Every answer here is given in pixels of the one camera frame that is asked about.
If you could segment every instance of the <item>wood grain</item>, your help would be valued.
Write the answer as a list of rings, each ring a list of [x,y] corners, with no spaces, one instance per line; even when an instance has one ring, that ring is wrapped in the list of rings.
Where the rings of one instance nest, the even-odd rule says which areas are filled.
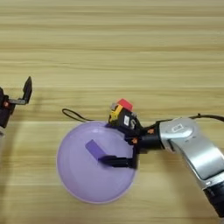
[[[130,100],[144,123],[197,113],[223,115],[224,2],[221,0],[1,0],[0,84],[31,104],[14,113],[0,170],[0,223],[217,223],[181,158],[151,152],[129,192],[111,204],[79,202],[55,169],[75,109],[106,120]],[[199,122],[224,148],[223,125]]]

